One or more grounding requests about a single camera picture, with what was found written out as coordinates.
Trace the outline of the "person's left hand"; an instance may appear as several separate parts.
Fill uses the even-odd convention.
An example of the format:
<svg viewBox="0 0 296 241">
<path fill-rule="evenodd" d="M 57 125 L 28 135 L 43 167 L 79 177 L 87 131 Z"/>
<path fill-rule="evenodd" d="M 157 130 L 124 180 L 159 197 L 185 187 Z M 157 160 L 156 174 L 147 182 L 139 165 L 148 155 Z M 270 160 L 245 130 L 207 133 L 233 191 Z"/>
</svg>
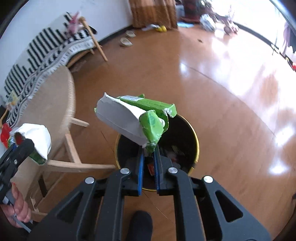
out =
<svg viewBox="0 0 296 241">
<path fill-rule="evenodd" d="M 16 223 L 12 216 L 16 214 L 16 217 L 20 222 L 28 223 L 32 216 L 31 210 L 28 207 L 28 203 L 23 199 L 23 195 L 18 190 L 15 183 L 11 184 L 11 192 L 15 198 L 14 206 L 2 204 L 1 209 L 12 226 L 22 228 L 18 223 Z"/>
</svg>

